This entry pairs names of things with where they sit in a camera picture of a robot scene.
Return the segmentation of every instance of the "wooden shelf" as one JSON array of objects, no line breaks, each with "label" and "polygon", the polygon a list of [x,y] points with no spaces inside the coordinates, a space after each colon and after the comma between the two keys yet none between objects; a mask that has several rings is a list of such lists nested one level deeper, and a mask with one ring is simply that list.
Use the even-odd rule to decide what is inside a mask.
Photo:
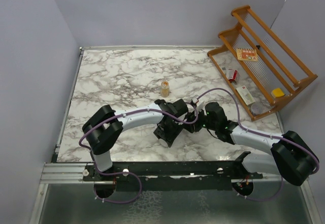
[{"label": "wooden shelf", "polygon": [[[232,89],[234,94],[239,99],[240,103],[243,105],[244,109],[251,117],[251,119],[257,120],[263,118],[267,115],[270,115],[276,111],[281,110],[285,105],[287,105],[294,97],[296,97],[304,88],[306,88],[312,81],[317,78],[316,74],[313,74],[307,66],[279,39],[279,37],[273,33],[273,31],[251,10],[250,6],[243,6],[236,9],[233,9],[231,15],[234,16],[238,23],[231,29],[222,31],[219,33],[218,37],[223,41],[223,45],[220,48],[216,48],[208,52],[208,56],[213,61],[215,66],[218,68],[219,72],[226,80],[229,87]],[[266,32],[266,34],[273,39],[276,44],[278,44],[279,49],[285,51],[285,53],[290,57],[290,62],[295,62],[295,64],[307,75],[307,77],[303,79],[297,79],[296,76],[290,72],[290,70],[280,61],[280,59],[274,54],[272,49],[266,44],[252,29],[252,27],[247,23],[247,17],[252,17],[258,25],[260,25]],[[271,74],[274,79],[279,81],[281,86],[287,91],[284,97],[279,99],[275,99],[271,95],[271,91],[269,88],[266,88],[266,83],[263,81],[264,74],[259,74],[257,69],[253,69],[249,61],[248,63],[245,61],[241,61],[237,59],[236,48],[237,41],[243,40],[246,43],[246,47],[244,48],[252,48],[257,51],[258,54],[258,62],[261,68],[267,68],[268,74]],[[262,51],[257,49],[256,45],[260,45]],[[225,76],[224,72],[214,59],[214,55],[220,54],[225,51],[230,51],[239,64],[243,67],[245,72],[251,78],[251,80],[255,83],[257,88],[261,91],[265,99],[268,101],[270,106],[272,107],[269,111],[254,116],[249,107],[244,103],[240,95],[237,93],[236,88],[232,83],[230,83]]]}]

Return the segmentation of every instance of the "yellow sponge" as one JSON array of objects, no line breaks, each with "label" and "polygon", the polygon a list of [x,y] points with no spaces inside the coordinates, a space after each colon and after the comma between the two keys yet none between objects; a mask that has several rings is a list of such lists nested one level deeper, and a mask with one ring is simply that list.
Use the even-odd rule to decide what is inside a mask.
[{"label": "yellow sponge", "polygon": [[273,89],[271,94],[274,98],[280,98],[282,96],[285,96],[281,88]]}]

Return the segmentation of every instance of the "marble table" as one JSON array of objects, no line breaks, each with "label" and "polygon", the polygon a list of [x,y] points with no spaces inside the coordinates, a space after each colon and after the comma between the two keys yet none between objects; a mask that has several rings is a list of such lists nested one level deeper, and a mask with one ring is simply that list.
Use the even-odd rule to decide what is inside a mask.
[{"label": "marble table", "polygon": [[[85,50],[67,117],[58,162],[89,162],[89,152],[78,145],[82,125],[103,105],[113,109],[145,106],[160,96],[160,84],[167,80],[171,93],[166,101],[190,98],[208,89],[230,90],[207,57],[207,49]],[[257,101],[264,103],[258,89],[228,52],[215,56],[219,64],[238,69],[241,85],[249,87]],[[231,120],[237,120],[232,98],[223,91],[203,97],[205,103],[217,101]],[[252,129],[280,133],[276,114],[252,122],[240,106],[241,120]],[[145,125],[123,132],[111,149],[113,161],[215,161],[234,160],[251,148],[221,142],[206,131],[182,131],[171,148],[158,140],[156,125]]]}]

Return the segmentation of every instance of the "gray wall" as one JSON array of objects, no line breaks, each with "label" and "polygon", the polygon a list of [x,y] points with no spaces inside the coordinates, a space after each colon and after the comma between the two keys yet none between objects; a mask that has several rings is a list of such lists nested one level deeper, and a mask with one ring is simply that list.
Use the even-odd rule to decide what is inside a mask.
[{"label": "gray wall", "polygon": [[55,0],[80,46],[216,45],[249,4],[271,25],[284,0]]},{"label": "gray wall", "polygon": [[79,50],[54,0],[0,0],[0,223],[27,223]]},{"label": "gray wall", "polygon": [[324,4],[325,0],[287,0],[272,29],[319,76],[281,111],[281,117],[284,128],[298,132],[319,157],[320,171],[309,183],[325,223]]}]

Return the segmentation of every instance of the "purple cable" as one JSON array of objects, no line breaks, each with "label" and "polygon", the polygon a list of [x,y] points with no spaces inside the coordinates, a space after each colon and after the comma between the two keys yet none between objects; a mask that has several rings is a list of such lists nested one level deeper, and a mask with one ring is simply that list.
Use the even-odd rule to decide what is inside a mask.
[{"label": "purple cable", "polygon": [[[283,141],[285,141],[285,142],[287,142],[287,143],[289,143],[289,144],[291,144],[291,145],[293,145],[293,146],[295,146],[295,147],[301,149],[302,151],[304,151],[305,153],[307,153],[308,155],[310,155],[310,156],[312,157],[312,159],[313,159],[313,160],[315,161],[315,163],[316,163],[316,169],[312,172],[312,174],[315,174],[316,172],[318,172],[318,170],[319,170],[319,162],[318,162],[317,158],[316,158],[316,157],[315,157],[315,156],[314,156],[310,151],[308,151],[307,149],[305,149],[304,147],[300,146],[299,144],[296,144],[295,142],[293,142],[293,141],[291,141],[291,140],[289,140],[289,139],[285,139],[285,138],[283,138],[283,137],[279,137],[279,136],[270,136],[270,135],[268,135],[268,134],[263,134],[263,133],[260,133],[260,132],[256,132],[256,131],[254,131],[254,130],[251,130],[251,129],[248,129],[248,128],[244,127],[244,126],[242,125],[241,121],[240,121],[239,107],[238,107],[238,103],[237,103],[237,101],[236,101],[236,98],[235,98],[235,97],[234,97],[234,96],[233,96],[233,95],[232,95],[228,90],[226,90],[226,89],[224,89],[224,88],[212,88],[212,89],[210,89],[210,90],[208,90],[208,91],[205,91],[205,92],[204,92],[203,94],[201,94],[200,96],[198,96],[197,99],[199,100],[202,96],[204,96],[204,95],[206,95],[207,93],[209,93],[209,92],[211,92],[211,91],[214,91],[214,90],[222,90],[222,91],[228,93],[228,94],[233,98],[233,100],[234,100],[234,102],[235,102],[235,105],[236,105],[236,109],[237,109],[238,125],[240,126],[241,129],[243,129],[243,130],[245,130],[245,131],[247,131],[247,132],[250,132],[250,133],[256,134],[256,135],[263,136],[263,137],[267,137],[267,138],[271,138],[271,137],[272,137],[273,139],[283,140]],[[281,190],[282,190],[282,188],[283,188],[283,185],[284,185],[283,177],[281,177],[281,186],[280,186],[278,192],[277,192],[275,195],[273,195],[273,196],[271,196],[271,197],[269,197],[269,198],[266,198],[266,199],[255,199],[255,198],[245,197],[245,196],[239,194],[235,189],[233,189],[233,190],[234,190],[236,193],[238,193],[239,196],[244,197],[244,198],[246,198],[246,199],[248,199],[248,200],[258,201],[258,202],[263,202],[263,201],[269,201],[269,200],[272,200],[272,199],[276,198],[276,197],[279,195],[279,193],[281,192]]]},{"label": "purple cable", "polygon": [[80,145],[81,147],[87,148],[87,149],[89,149],[89,150],[91,151],[91,148],[90,148],[89,146],[82,144],[82,141],[83,141],[83,140],[84,140],[84,139],[85,139],[89,134],[91,134],[94,130],[98,129],[100,126],[104,125],[105,123],[109,123],[111,120],[114,120],[114,119],[117,119],[117,118],[123,117],[124,115],[129,116],[129,115],[133,115],[133,114],[140,113],[140,112],[155,111],[155,112],[162,113],[162,114],[164,114],[164,115],[166,115],[166,116],[169,116],[169,117],[173,118],[175,121],[181,122],[181,123],[183,123],[183,124],[193,124],[193,123],[196,123],[196,121],[198,120],[198,117],[199,117],[199,115],[198,115],[198,111],[197,111],[197,108],[194,107],[194,106],[193,106],[193,108],[194,108],[195,115],[196,115],[194,121],[183,121],[183,120],[177,118],[176,116],[173,116],[172,114],[170,114],[170,113],[168,113],[168,112],[166,112],[166,111],[157,110],[157,109],[149,109],[149,110],[148,110],[148,109],[141,109],[141,110],[136,110],[136,111],[126,112],[125,114],[119,114],[119,115],[116,115],[116,116],[112,116],[112,117],[110,117],[110,118],[108,118],[108,119],[102,121],[101,123],[97,124],[97,125],[94,126],[91,130],[89,130],[88,132],[86,132],[86,133],[81,137],[81,139],[79,140],[79,145]]},{"label": "purple cable", "polygon": [[100,198],[100,197],[98,197],[98,195],[96,193],[96,190],[95,190],[95,186],[94,186],[93,192],[94,192],[94,194],[95,194],[95,196],[96,196],[97,199],[100,199],[100,200],[105,201],[105,202],[113,203],[113,204],[129,204],[129,203],[135,201],[140,196],[140,194],[142,192],[142,183],[141,183],[140,178],[136,174],[134,174],[133,172],[127,172],[127,173],[126,172],[113,172],[113,173],[104,173],[104,172],[101,172],[98,169],[97,165],[96,165],[96,162],[95,162],[95,160],[93,158],[92,152],[90,153],[90,156],[92,158],[93,165],[95,166],[95,169],[97,170],[97,172],[99,174],[101,174],[103,176],[115,176],[115,175],[122,175],[122,174],[130,174],[130,175],[134,176],[137,179],[137,181],[139,182],[139,191],[138,191],[137,195],[134,198],[130,199],[130,200],[116,201],[116,200],[109,200],[109,199],[105,199],[105,198]]},{"label": "purple cable", "polygon": [[[181,123],[183,123],[183,124],[193,124],[193,123],[195,123],[195,122],[198,120],[198,117],[199,117],[199,114],[198,114],[197,108],[194,107],[194,106],[193,106],[193,108],[194,108],[195,115],[196,115],[196,117],[195,117],[195,119],[194,119],[193,121],[183,121],[183,120],[177,118],[176,116],[173,116],[172,114],[170,114],[170,113],[168,113],[168,112],[166,112],[166,111],[157,110],[157,109],[149,109],[149,110],[148,110],[148,109],[141,109],[141,110],[136,110],[136,111],[127,112],[127,113],[125,113],[125,115],[129,116],[129,115],[136,114],[136,113],[139,113],[139,112],[155,111],[155,112],[159,112],[159,113],[162,113],[162,114],[164,114],[164,115],[170,116],[170,117],[173,118],[174,120],[176,120],[176,121],[178,121],[178,122],[181,122]],[[100,126],[104,125],[105,123],[110,122],[111,120],[114,120],[114,119],[117,119],[117,118],[120,118],[120,117],[123,117],[123,114],[119,114],[119,115],[116,115],[116,116],[110,117],[110,118],[108,118],[108,119],[102,121],[101,123],[99,123],[99,124],[97,124],[96,126],[94,126],[91,130],[89,130],[88,132],[86,132],[86,133],[81,137],[81,139],[79,140],[79,145],[80,145],[81,147],[83,147],[83,148],[87,148],[87,149],[90,151],[90,156],[91,156],[91,158],[92,158],[92,161],[93,161],[93,164],[94,164],[94,166],[95,166],[95,169],[97,170],[97,172],[98,172],[99,174],[101,174],[101,175],[103,175],[103,176],[115,176],[115,175],[121,175],[121,174],[125,174],[125,172],[114,172],[114,173],[104,173],[104,172],[101,172],[101,171],[98,169],[98,167],[97,167],[97,165],[96,165],[96,162],[95,162],[95,160],[94,160],[94,158],[93,158],[93,155],[92,155],[92,152],[91,152],[91,148],[90,148],[89,146],[87,146],[87,145],[82,144],[82,141],[83,141],[83,140],[84,140],[84,139],[85,139],[89,134],[91,134],[94,130],[98,129]],[[114,200],[103,199],[103,198],[100,198],[100,197],[97,196],[97,193],[96,193],[96,191],[95,191],[95,189],[94,189],[94,194],[96,195],[96,198],[98,198],[98,199],[100,199],[100,200],[104,200],[105,202],[113,203],[113,204],[128,204],[128,203],[131,203],[131,202],[135,201],[135,200],[140,196],[140,194],[141,194],[141,191],[142,191],[142,183],[141,183],[140,178],[139,178],[136,174],[134,174],[133,172],[128,172],[128,174],[134,176],[134,177],[138,180],[138,182],[139,182],[139,186],[140,186],[140,188],[139,188],[139,192],[137,193],[137,195],[136,195],[134,198],[132,198],[132,199],[130,199],[130,200],[126,200],[126,201],[114,201]]]},{"label": "purple cable", "polygon": [[201,94],[197,99],[199,100],[202,96],[206,95],[207,93],[211,92],[211,91],[214,91],[214,90],[222,90],[222,91],[225,91],[226,93],[228,93],[234,100],[235,102],[235,105],[236,105],[236,109],[237,109],[237,118],[238,118],[238,125],[240,126],[240,128],[242,128],[243,130],[247,131],[247,132],[250,132],[250,133],[253,133],[253,134],[256,134],[256,135],[260,135],[260,136],[263,136],[263,137],[266,137],[266,138],[273,138],[273,139],[279,139],[279,140],[283,140],[289,144],[292,144],[293,146],[299,148],[300,150],[302,150],[303,152],[305,152],[306,154],[310,155],[312,157],[312,159],[315,161],[315,164],[316,164],[316,169],[312,172],[312,174],[315,174],[316,172],[318,172],[319,170],[319,162],[317,160],[317,158],[307,149],[305,149],[304,147],[300,146],[299,144],[296,144],[295,142],[289,140],[289,139],[285,139],[284,137],[280,137],[280,136],[270,136],[268,134],[263,134],[263,133],[260,133],[260,132],[256,132],[254,130],[251,130],[251,129],[248,129],[246,127],[244,127],[240,121],[240,114],[239,114],[239,107],[238,107],[238,103],[235,99],[235,97],[226,89],[224,88],[213,88],[213,89],[210,89],[206,92],[204,92],[203,94]]},{"label": "purple cable", "polygon": [[282,189],[283,189],[283,186],[284,186],[284,181],[283,181],[283,177],[281,177],[281,185],[278,189],[278,191],[271,197],[268,197],[268,198],[265,198],[265,199],[256,199],[256,198],[252,198],[252,197],[248,197],[248,196],[244,196],[244,195],[241,195],[240,193],[238,193],[234,188],[233,188],[233,191],[240,197],[242,198],[245,198],[247,200],[251,200],[251,201],[257,201],[257,202],[265,202],[265,201],[270,201],[270,200],[273,200],[275,199],[276,197],[278,197],[278,195],[281,193]]}]

